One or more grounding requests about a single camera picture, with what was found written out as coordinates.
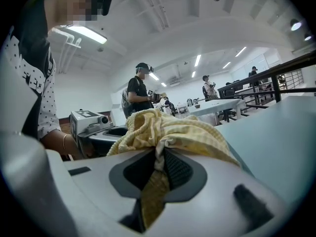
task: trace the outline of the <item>black metal railing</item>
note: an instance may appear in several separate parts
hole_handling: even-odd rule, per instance
[[[291,61],[285,62],[283,64],[274,66],[268,70],[265,70],[261,73],[258,73],[254,76],[233,82],[225,87],[219,88],[218,92],[221,99],[227,99],[227,98],[241,98],[244,99],[245,97],[254,97],[254,99],[247,101],[246,103],[255,102],[255,105],[252,104],[246,104],[247,108],[266,108],[266,106],[259,105],[260,99],[265,97],[265,95],[271,94],[273,95],[273,99],[276,100],[276,102],[281,101],[281,94],[282,93],[297,93],[297,92],[316,92],[316,87],[310,87],[310,88],[297,88],[298,85],[303,83],[303,76],[302,72],[299,71],[296,74],[290,73],[292,71],[297,71],[299,69],[315,65],[316,64],[316,51],[310,52],[308,54],[305,54],[303,56],[300,56],[296,59],[293,59]],[[286,80],[286,78],[291,77],[291,82],[289,85],[286,85],[285,89],[280,89],[278,76],[279,75],[285,75],[287,73],[290,73],[290,76],[285,77],[283,79]],[[272,87],[267,89],[264,89],[263,91],[259,90],[259,86],[254,86],[255,82],[258,82],[263,79],[271,78],[271,84]],[[242,93],[242,92],[236,92],[235,95],[225,95],[225,91],[232,88],[238,88],[241,85],[245,84],[252,84],[252,90],[251,93]]]

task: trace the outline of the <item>black cap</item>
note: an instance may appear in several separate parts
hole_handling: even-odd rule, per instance
[[[142,68],[142,69],[148,69],[150,73],[153,73],[154,72],[154,69],[152,68],[152,66],[144,63],[144,62],[141,62],[139,63],[137,66],[136,66],[136,71],[139,69],[139,68]]]

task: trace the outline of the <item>striped fabric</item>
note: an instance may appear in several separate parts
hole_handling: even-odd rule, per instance
[[[146,229],[163,211],[162,200],[169,192],[168,177],[163,170],[164,147],[183,149],[240,166],[220,132],[195,116],[178,119],[158,109],[148,109],[133,113],[126,124],[127,134],[112,145],[107,156],[156,147],[155,171],[141,194]]]

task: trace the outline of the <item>gray plastic device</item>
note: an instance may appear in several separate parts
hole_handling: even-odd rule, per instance
[[[128,225],[140,193],[131,176],[144,178],[145,170],[152,170],[155,149],[62,162],[57,152],[45,151],[38,141],[23,135],[1,133],[0,145],[0,168],[11,193],[51,236],[233,237],[258,231],[259,236],[270,236],[286,213],[284,202],[241,168],[210,157],[166,150],[171,192],[165,197],[162,214],[141,234]],[[251,231],[234,198],[239,184],[273,215]],[[183,196],[188,194],[185,189],[193,191],[191,197]]]

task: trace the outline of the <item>white table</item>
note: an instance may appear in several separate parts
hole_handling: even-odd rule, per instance
[[[190,114],[195,116],[202,116],[205,114],[215,113],[216,123],[217,120],[217,112],[227,110],[227,109],[235,109],[237,119],[241,118],[241,108],[246,108],[245,101],[242,99],[216,99],[210,100],[208,102],[200,103],[200,108],[195,108],[194,106],[188,107]]]
[[[289,96],[255,115],[216,126],[253,175],[288,204],[316,174],[316,97]]]

